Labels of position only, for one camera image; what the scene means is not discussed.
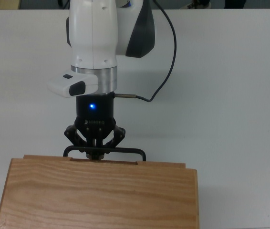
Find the wooden box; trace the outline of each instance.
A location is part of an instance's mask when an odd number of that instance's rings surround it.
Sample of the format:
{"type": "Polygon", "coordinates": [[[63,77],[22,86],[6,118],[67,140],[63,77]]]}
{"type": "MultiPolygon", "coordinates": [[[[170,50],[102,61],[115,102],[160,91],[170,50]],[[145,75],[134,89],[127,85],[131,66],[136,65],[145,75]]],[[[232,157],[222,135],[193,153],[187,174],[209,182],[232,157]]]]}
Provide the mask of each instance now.
{"type": "Polygon", "coordinates": [[[198,229],[197,171],[185,164],[12,159],[0,229],[198,229]]]}

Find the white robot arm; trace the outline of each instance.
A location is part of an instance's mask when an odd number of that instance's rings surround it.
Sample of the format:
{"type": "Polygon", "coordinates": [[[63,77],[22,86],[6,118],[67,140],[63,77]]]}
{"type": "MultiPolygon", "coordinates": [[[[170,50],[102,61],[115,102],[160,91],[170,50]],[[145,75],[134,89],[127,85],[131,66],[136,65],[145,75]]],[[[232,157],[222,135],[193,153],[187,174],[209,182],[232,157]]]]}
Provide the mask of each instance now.
{"type": "Polygon", "coordinates": [[[47,84],[63,97],[113,92],[116,55],[140,58],[155,44],[149,0],[133,0],[128,8],[117,8],[115,0],[71,0],[66,26],[71,69],[47,84]]]}

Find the blue led light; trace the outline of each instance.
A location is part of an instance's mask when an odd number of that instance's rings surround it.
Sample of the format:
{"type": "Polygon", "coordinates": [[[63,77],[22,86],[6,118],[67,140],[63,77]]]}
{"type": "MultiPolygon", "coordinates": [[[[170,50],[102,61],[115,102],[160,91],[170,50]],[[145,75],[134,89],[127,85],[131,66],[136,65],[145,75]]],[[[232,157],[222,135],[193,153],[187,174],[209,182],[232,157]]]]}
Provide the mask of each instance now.
{"type": "Polygon", "coordinates": [[[90,104],[89,107],[90,107],[92,110],[96,109],[96,105],[95,105],[95,104],[90,104]]]}

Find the white tabletop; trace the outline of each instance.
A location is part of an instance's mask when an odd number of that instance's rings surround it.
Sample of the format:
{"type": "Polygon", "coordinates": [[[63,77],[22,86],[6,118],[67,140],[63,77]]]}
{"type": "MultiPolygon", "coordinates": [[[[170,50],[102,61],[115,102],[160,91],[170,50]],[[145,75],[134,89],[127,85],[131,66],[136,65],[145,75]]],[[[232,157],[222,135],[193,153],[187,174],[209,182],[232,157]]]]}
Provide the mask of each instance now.
{"type": "MultiPolygon", "coordinates": [[[[270,10],[168,14],[178,39],[172,77],[150,104],[115,99],[115,119],[126,129],[119,146],[197,169],[202,229],[270,228],[270,10]]],[[[70,145],[63,132],[76,118],[75,99],[45,86],[70,67],[67,16],[0,11],[0,198],[11,158],[60,156],[70,145]]],[[[162,14],[154,16],[154,50],[118,58],[118,93],[149,97],[166,76],[172,35],[162,14]]]]}

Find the black metal handle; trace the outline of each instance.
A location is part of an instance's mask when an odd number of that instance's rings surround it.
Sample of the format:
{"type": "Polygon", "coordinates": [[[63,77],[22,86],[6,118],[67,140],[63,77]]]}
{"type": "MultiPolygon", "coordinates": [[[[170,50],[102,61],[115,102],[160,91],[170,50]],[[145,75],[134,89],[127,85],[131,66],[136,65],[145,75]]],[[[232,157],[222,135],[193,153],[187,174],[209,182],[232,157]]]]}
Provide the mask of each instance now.
{"type": "Polygon", "coordinates": [[[63,156],[68,156],[70,151],[79,150],[80,152],[102,152],[102,153],[129,153],[129,154],[139,154],[142,156],[143,161],[146,161],[145,152],[141,149],[136,148],[97,148],[97,147],[84,147],[84,146],[69,146],[64,150],[63,156]]]}

